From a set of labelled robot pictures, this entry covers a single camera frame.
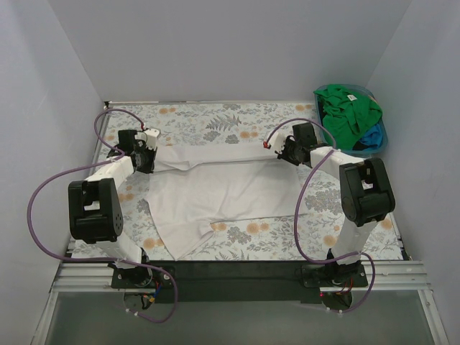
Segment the white t-shirt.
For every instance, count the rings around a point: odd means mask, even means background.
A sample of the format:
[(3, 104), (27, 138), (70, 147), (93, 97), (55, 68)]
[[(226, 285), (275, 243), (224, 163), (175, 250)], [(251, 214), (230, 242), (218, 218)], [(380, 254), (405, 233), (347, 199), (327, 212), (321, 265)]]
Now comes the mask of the white t-shirt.
[(300, 189), (296, 167), (258, 142), (161, 146), (145, 200), (181, 259), (211, 238), (215, 222), (292, 216)]

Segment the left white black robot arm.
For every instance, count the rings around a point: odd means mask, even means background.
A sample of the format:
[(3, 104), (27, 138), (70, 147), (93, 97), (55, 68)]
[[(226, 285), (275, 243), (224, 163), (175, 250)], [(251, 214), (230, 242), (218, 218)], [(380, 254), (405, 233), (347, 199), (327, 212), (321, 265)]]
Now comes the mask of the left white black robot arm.
[(121, 130), (108, 163), (68, 186), (72, 237), (98, 247), (113, 259), (110, 266), (116, 274), (139, 288), (153, 281), (153, 271), (146, 265), (145, 250), (124, 232), (118, 188), (134, 173), (154, 172), (159, 136), (159, 129)]

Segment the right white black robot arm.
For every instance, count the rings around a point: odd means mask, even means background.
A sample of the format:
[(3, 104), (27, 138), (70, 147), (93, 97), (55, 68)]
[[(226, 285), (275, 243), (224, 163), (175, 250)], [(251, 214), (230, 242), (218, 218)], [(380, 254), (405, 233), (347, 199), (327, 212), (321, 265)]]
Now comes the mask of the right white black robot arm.
[(339, 181), (345, 215), (339, 237), (324, 260), (302, 253), (307, 263), (300, 272), (308, 287), (364, 282), (364, 245), (377, 224), (395, 209), (387, 171), (380, 158), (362, 159), (333, 144), (318, 143), (315, 127), (317, 123), (312, 120), (296, 118), (291, 135), (274, 129), (264, 139), (264, 147), (273, 150), (279, 160), (295, 166), (308, 165), (313, 172), (321, 170)]

